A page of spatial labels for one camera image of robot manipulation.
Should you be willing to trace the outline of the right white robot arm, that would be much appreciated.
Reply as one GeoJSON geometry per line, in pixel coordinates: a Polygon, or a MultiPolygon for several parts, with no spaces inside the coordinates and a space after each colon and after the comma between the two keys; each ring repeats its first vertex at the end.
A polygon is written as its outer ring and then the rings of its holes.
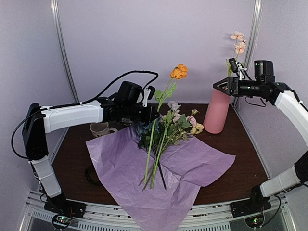
{"type": "MultiPolygon", "coordinates": [[[[213,88],[229,96],[260,97],[277,107],[298,130],[305,143],[308,142],[308,110],[294,90],[282,82],[240,80],[227,77],[213,84],[213,88]]],[[[257,212],[269,198],[277,193],[293,189],[308,181],[308,153],[278,176],[252,188],[247,209],[257,212]]]]}

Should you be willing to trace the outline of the purple tissue paper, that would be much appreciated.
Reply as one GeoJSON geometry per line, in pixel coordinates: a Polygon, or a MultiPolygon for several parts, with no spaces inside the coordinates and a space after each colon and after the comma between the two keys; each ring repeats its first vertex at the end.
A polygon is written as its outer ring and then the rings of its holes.
{"type": "Polygon", "coordinates": [[[126,211],[190,209],[201,187],[219,179],[234,163],[225,154],[192,137],[171,146],[160,157],[167,189],[157,172],[154,187],[142,190],[147,153],[137,147],[134,126],[90,141],[86,146],[100,182],[126,211]]]}

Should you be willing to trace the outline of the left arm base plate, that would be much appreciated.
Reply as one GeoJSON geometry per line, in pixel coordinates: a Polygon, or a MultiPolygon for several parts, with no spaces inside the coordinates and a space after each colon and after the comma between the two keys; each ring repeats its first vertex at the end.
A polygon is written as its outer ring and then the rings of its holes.
{"type": "Polygon", "coordinates": [[[71,218],[83,218],[86,204],[67,199],[57,199],[54,197],[47,199],[44,209],[71,218]]]}

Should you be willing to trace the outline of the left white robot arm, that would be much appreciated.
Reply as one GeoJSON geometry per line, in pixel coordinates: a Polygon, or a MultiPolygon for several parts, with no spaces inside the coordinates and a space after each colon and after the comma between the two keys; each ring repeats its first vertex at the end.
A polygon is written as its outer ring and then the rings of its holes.
{"type": "Polygon", "coordinates": [[[158,117],[159,113],[155,106],[129,101],[114,102],[107,97],[101,97],[90,103],[64,107],[31,104],[22,130],[25,153],[50,200],[51,207],[59,214],[64,214],[69,210],[69,202],[49,161],[46,134],[89,123],[110,121],[149,123],[158,117]]]}

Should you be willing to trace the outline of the peach blossom fuzzy stem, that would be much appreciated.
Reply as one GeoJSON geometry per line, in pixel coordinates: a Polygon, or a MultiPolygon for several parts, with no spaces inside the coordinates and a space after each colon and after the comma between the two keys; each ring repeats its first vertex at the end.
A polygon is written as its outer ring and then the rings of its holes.
{"type": "MultiPolygon", "coordinates": [[[[241,54],[243,54],[246,49],[247,40],[244,38],[244,33],[239,31],[235,31],[233,34],[231,34],[230,38],[235,40],[232,58],[238,61],[238,57],[241,54]]],[[[232,75],[233,72],[228,59],[226,59],[226,65],[227,65],[227,76],[229,77],[232,75]]]]}

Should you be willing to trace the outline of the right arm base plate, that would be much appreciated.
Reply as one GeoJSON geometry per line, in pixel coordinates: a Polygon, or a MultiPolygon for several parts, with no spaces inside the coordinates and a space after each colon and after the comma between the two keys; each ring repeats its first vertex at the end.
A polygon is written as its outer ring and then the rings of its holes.
{"type": "Polygon", "coordinates": [[[271,208],[269,201],[261,201],[261,203],[253,203],[251,199],[232,202],[230,204],[231,213],[234,218],[248,216],[254,213],[261,213],[271,208]]]}

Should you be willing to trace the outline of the fuzzy green orange flower stem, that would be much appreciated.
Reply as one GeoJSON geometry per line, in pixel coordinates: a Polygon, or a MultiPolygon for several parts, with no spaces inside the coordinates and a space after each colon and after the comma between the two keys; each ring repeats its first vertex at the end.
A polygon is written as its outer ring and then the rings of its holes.
{"type": "MultiPolygon", "coordinates": [[[[164,91],[157,90],[157,93],[154,94],[155,100],[158,102],[158,109],[157,109],[158,112],[162,104],[165,102],[165,100],[173,96],[173,93],[177,88],[176,80],[186,78],[187,72],[188,72],[187,66],[185,66],[182,63],[178,64],[173,69],[173,71],[170,73],[170,79],[165,87],[165,90],[164,91]]],[[[153,187],[155,175],[156,175],[157,168],[158,168],[159,158],[162,153],[163,142],[164,142],[165,135],[167,132],[167,128],[165,128],[162,138],[159,138],[158,140],[158,151],[154,152],[155,159],[154,159],[153,166],[151,168],[152,176],[150,177],[149,173],[151,171],[149,169],[149,163],[150,163],[151,151],[152,151],[152,148],[154,147],[154,131],[156,130],[156,127],[158,127],[158,122],[159,122],[159,119],[155,119],[153,121],[153,125],[151,128],[150,143],[148,147],[148,157],[147,157],[147,162],[146,162],[146,171],[145,171],[145,178],[144,178],[144,182],[146,183],[147,180],[149,180],[152,177],[151,188],[153,187]]]]}

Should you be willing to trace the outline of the black printed ribbon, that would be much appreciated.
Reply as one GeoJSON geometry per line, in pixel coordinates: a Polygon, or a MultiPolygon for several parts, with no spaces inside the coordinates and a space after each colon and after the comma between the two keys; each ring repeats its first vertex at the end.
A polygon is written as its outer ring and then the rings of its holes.
{"type": "Polygon", "coordinates": [[[90,184],[92,184],[92,185],[101,187],[101,186],[102,186],[102,183],[101,183],[99,180],[98,180],[98,181],[95,181],[95,180],[91,177],[91,175],[90,175],[90,172],[91,172],[92,170],[94,170],[94,169],[95,169],[95,168],[94,168],[94,165],[93,165],[93,164],[90,165],[89,167],[87,167],[87,168],[85,169],[84,174],[85,174],[86,180],[87,180],[88,183],[90,183],[90,184]]]}

